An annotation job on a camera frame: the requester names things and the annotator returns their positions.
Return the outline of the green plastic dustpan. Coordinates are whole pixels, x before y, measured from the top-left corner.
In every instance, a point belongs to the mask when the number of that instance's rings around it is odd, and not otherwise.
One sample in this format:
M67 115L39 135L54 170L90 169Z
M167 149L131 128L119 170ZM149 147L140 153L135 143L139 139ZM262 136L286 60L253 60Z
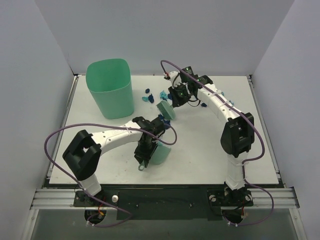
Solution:
M139 164L138 170L143 171L149 165L157 166L163 164L166 161L170 152L170 147L167 147L159 143L151 157L149 159L143 160L142 163Z

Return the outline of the green hand brush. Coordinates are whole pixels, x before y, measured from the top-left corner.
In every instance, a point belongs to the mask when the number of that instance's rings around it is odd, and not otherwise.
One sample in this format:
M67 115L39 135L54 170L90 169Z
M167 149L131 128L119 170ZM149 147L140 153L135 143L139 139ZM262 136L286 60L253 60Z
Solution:
M166 120L174 120L176 118L176 113L173 106L170 105L166 100L160 101L156 107Z

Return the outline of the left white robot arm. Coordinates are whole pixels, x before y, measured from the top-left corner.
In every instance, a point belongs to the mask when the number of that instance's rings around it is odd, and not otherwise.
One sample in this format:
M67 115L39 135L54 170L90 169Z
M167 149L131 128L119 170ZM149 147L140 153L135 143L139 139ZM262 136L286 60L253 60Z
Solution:
M72 139L62 158L87 191L85 200L90 205L97 206L103 200L102 187L95 175L100 157L110 150L137 142L134 158L139 163L138 169L142 171L149 165L158 148L158 141L153 136L160 137L165 130L165 124L159 117L149 121L142 116L117 129L95 133L81 130Z

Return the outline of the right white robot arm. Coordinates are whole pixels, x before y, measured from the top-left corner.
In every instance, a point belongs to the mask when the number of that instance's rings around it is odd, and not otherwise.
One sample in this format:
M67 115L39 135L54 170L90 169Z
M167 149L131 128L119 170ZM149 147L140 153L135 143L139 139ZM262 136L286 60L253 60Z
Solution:
M255 141L254 117L244 114L234 107L207 76L186 76L180 72L166 73L164 78L170 81L168 88L172 104L168 106L166 115L175 117L175 108L194 101L204 103L224 124L220 138L222 149L227 154L227 174L223 192L224 201L236 204L242 197L240 190L247 185L245 181L245 160Z

